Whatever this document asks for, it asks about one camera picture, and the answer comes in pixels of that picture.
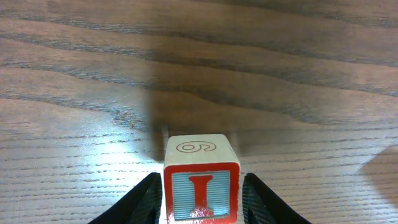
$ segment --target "wooden surface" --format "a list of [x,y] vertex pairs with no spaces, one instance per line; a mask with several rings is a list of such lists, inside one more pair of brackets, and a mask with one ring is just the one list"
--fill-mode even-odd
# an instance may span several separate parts
[[397,11],[0,1],[0,223],[87,223],[208,133],[312,223],[398,222]]

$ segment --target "block top face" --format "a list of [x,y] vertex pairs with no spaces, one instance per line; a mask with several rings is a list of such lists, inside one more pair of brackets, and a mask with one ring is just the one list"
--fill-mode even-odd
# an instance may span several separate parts
[[167,143],[164,166],[235,162],[233,148],[223,134],[173,136]]

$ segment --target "white block face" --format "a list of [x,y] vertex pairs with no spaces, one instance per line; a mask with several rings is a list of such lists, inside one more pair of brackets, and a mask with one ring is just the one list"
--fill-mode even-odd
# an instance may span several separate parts
[[228,139],[222,134],[174,136],[167,143],[165,167],[219,162],[239,163]]
[[229,214],[229,171],[187,172],[172,175],[174,196],[174,219],[176,221],[191,219],[195,208],[195,189],[189,177],[211,175],[207,183],[207,207],[213,211],[212,217],[223,217]]

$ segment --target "toy block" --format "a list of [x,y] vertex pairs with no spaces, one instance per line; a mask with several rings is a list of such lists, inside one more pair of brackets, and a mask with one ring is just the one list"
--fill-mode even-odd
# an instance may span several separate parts
[[164,162],[168,223],[235,223],[240,164],[222,134],[174,136]]

